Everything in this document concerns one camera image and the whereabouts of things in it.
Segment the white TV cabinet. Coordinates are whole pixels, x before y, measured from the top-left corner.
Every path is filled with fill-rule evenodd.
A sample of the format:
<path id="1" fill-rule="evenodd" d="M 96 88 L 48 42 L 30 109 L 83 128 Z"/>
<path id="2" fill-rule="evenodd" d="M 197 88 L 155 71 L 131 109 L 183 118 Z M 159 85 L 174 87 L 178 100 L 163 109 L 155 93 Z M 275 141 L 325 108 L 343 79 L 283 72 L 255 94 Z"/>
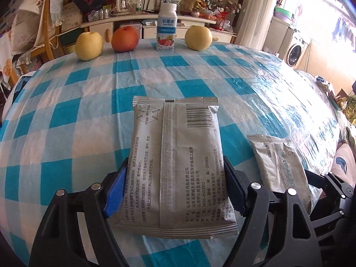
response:
<path id="1" fill-rule="evenodd" d="M 140 39 L 154 39 L 157 35 L 157 20 L 157 14 L 127 14 L 92 22 L 85 22 L 80 25 L 80 28 L 83 28 L 85 32 L 99 32 L 104 39 L 108 39 L 117 28 L 131 25 L 136 28 Z M 212 25 L 215 25 L 214 20 L 179 15 L 177 16 L 176 38 L 183 39 L 185 33 L 191 26 L 205 26 L 210 29 L 213 40 L 223 43 L 235 42 L 237 35 L 234 32 L 216 30 Z"/>

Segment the wooden dining chair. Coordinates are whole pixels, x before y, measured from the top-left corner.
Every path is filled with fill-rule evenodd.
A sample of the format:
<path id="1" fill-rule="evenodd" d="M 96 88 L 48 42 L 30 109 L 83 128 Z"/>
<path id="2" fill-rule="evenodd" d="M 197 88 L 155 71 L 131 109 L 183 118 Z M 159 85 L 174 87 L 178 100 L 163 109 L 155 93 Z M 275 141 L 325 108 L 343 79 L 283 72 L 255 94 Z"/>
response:
<path id="1" fill-rule="evenodd" d="M 28 73 L 31 59 L 44 55 L 54 59 L 60 47 L 58 39 L 62 25 L 64 0 L 24 0 L 13 22 L 12 53 L 18 55 L 16 68 Z"/>

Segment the small silver foil pouch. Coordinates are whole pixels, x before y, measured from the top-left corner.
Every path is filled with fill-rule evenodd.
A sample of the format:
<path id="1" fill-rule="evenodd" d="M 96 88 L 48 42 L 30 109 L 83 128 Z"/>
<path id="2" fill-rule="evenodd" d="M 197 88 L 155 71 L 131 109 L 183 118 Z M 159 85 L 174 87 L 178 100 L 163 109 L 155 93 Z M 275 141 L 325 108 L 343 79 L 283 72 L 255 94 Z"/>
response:
<path id="1" fill-rule="evenodd" d="M 307 176 L 292 141 L 261 134 L 248 135 L 266 189 L 283 193 L 289 188 L 297 194 L 307 213 L 312 199 Z"/>

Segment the large yellow pear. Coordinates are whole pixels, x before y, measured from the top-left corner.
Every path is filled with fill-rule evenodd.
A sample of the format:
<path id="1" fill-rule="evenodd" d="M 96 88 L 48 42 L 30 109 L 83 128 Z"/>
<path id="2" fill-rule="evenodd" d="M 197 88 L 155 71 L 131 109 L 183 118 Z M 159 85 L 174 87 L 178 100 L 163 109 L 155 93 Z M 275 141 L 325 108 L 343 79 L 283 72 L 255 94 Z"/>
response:
<path id="1" fill-rule="evenodd" d="M 213 41 L 210 29 L 205 26 L 191 26 L 185 33 L 187 47 L 194 51 L 204 51 Z"/>

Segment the red apple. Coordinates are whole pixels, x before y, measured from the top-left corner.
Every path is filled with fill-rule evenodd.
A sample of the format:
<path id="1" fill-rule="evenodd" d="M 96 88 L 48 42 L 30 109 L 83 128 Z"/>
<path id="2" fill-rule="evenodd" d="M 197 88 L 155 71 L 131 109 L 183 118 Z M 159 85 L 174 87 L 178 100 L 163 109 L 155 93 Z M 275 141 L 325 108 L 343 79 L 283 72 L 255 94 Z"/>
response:
<path id="1" fill-rule="evenodd" d="M 133 51 L 138 45 L 139 36 L 133 26 L 118 28 L 112 35 L 111 45 L 118 53 Z"/>

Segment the white washing machine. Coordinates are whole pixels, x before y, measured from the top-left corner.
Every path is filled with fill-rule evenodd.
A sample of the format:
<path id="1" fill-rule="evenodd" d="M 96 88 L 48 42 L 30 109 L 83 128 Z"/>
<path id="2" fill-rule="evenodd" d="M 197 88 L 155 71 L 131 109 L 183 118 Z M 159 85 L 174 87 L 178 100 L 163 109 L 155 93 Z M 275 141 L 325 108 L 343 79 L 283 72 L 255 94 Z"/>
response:
<path id="1" fill-rule="evenodd" d="M 301 63 L 308 46 L 309 43 L 306 42 L 300 35 L 294 34 L 284 55 L 285 63 L 289 67 L 296 69 Z"/>

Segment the blue checkered tablecloth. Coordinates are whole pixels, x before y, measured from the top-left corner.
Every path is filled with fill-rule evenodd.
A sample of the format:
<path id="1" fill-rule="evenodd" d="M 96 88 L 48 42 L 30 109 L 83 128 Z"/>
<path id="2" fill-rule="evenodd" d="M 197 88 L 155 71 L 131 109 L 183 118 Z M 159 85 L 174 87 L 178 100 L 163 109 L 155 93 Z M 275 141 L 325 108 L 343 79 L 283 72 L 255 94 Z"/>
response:
<path id="1" fill-rule="evenodd" d="M 289 140 L 303 167 L 327 174 L 346 116 L 309 73 L 274 55 L 215 42 L 202 52 L 177 40 L 158 51 L 142 40 L 127 53 L 105 47 L 89 61 L 49 61 L 14 96 L 1 126 L 1 235 L 28 265 L 56 191 L 80 192 L 117 171 L 136 146 L 133 127 L 165 107 L 204 101 L 197 130 L 219 132 L 232 166 L 260 181 L 250 136 Z"/>

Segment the white yogurt drink bottle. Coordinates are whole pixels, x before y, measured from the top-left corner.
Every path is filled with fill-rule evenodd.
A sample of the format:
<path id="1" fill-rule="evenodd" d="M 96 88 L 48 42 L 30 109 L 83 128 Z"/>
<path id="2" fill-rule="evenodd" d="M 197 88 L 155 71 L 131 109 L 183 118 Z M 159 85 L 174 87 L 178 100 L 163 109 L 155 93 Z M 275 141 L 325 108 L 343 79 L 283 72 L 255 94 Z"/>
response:
<path id="1" fill-rule="evenodd" d="M 156 31 L 156 50 L 173 51 L 177 27 L 177 5 L 161 4 Z"/>

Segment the white curtain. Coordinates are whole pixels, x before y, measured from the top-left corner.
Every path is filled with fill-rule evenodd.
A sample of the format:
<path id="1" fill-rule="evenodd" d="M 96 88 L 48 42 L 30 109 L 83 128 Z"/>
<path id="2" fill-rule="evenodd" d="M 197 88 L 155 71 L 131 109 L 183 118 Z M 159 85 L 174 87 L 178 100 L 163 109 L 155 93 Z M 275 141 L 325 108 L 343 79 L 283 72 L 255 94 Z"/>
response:
<path id="1" fill-rule="evenodd" d="M 237 23 L 236 44 L 261 50 L 277 0 L 244 0 Z"/>

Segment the large silver foil pouch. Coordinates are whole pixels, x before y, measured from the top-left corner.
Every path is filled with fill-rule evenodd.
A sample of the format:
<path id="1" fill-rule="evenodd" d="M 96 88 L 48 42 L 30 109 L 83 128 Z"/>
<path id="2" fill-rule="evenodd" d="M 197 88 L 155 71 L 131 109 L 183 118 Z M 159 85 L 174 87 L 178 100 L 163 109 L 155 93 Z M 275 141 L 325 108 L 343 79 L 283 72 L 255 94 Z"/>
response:
<path id="1" fill-rule="evenodd" d="M 134 126 L 118 227 L 166 239 L 237 233 L 218 108 L 216 97 L 133 98 Z"/>

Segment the small yellow pear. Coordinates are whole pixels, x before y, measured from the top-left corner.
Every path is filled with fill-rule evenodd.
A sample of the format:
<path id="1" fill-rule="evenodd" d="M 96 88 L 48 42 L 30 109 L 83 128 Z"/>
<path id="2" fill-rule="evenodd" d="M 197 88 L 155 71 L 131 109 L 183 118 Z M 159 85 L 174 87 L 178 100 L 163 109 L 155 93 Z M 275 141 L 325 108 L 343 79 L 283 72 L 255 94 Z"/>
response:
<path id="1" fill-rule="evenodd" d="M 83 61 L 98 57 L 103 50 L 103 38 L 95 31 L 83 32 L 75 43 L 76 56 Z"/>

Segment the electric glass kettle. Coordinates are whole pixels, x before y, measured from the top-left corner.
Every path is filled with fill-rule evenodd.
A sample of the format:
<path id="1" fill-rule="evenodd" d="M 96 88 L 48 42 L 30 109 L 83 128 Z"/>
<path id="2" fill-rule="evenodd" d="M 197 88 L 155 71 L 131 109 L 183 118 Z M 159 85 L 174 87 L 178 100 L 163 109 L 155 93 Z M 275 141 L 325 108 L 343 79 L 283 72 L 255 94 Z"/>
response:
<path id="1" fill-rule="evenodd" d="M 112 10 L 112 15 L 126 14 L 129 12 L 127 0 L 116 0 L 116 5 Z"/>

